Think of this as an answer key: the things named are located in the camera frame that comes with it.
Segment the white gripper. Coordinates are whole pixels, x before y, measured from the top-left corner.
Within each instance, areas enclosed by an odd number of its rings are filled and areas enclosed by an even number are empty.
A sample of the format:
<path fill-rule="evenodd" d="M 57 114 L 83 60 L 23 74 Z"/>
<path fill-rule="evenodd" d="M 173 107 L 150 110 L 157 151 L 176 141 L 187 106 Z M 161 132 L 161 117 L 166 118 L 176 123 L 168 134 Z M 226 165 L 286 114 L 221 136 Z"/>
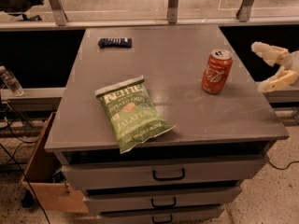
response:
<path fill-rule="evenodd" d="M 289 86 L 293 86 L 298 80 L 299 51 L 289 53 L 287 49 L 271 46 L 263 42 L 253 42 L 251 51 L 271 67 L 275 64 L 281 64 L 283 61 L 282 66 L 273 76 L 258 85 L 259 92 L 281 91 Z"/>

